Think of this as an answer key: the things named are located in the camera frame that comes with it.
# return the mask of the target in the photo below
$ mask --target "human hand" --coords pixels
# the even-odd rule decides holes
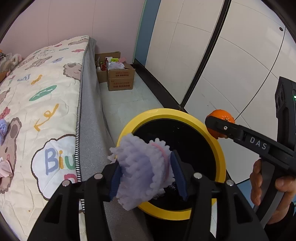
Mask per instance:
[[[253,172],[250,175],[250,181],[252,184],[251,200],[256,206],[260,205],[260,197],[262,195],[261,185],[263,179],[260,171],[261,159],[255,162]],[[296,179],[289,176],[278,178],[276,180],[275,187],[277,190],[284,192],[285,194],[267,224],[277,223],[286,216],[290,203],[296,195]]]

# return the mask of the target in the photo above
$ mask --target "yellow rim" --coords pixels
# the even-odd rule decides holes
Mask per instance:
[[[222,149],[219,145],[219,142],[210,135],[208,132],[206,126],[200,122],[195,117],[179,111],[179,110],[173,110],[173,109],[154,109],[154,110],[148,110],[145,111],[135,118],[133,118],[122,130],[117,146],[119,146],[120,140],[123,136],[127,135],[128,133],[134,133],[140,126],[147,123],[151,120],[156,119],[174,119],[181,121],[183,123],[186,123],[196,129],[209,143],[214,157],[216,161],[216,182],[223,183],[226,178],[226,165],[225,165],[225,159],[222,152]],[[216,199],[212,199],[212,205],[216,202]],[[191,209],[187,210],[181,210],[181,211],[169,211],[165,209],[161,209],[159,207],[154,206],[153,204],[149,202],[144,202],[141,205],[138,206],[141,210],[143,210],[145,213],[156,217],[160,219],[166,219],[166,220],[186,220],[190,218]]]

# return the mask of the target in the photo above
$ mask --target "wall baseboard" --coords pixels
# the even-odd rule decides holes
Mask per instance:
[[[186,112],[166,88],[137,59],[134,60],[133,67],[164,108]]]

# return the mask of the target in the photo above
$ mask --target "plush toy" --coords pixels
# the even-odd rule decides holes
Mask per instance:
[[[8,125],[6,120],[0,119],[0,145],[2,146],[4,143],[4,137],[7,133]]]
[[[7,77],[10,72],[22,61],[22,57],[19,54],[7,55],[0,53],[0,82]]]
[[[8,160],[0,158],[0,178],[2,177],[12,177],[13,172]]]

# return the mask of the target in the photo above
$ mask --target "gray handle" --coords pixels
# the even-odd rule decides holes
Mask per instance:
[[[280,192],[275,188],[276,179],[282,177],[283,173],[275,169],[274,165],[262,160],[261,174],[263,178],[261,186],[261,204],[259,206],[254,206],[253,210],[257,214],[260,223],[264,228],[284,195],[283,192]]]

